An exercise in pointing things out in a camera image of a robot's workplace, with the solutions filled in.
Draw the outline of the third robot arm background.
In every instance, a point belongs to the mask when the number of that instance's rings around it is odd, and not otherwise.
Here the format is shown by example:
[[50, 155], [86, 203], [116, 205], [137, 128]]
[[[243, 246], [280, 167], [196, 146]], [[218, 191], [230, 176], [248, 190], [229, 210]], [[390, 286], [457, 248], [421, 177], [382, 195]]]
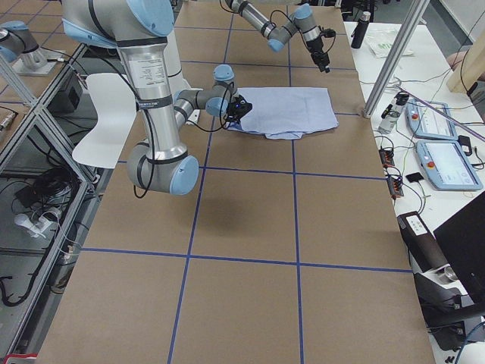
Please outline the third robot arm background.
[[13, 64], [17, 74], [24, 76], [47, 76], [57, 63], [64, 61], [60, 53], [42, 49], [20, 20], [1, 24], [1, 55]]

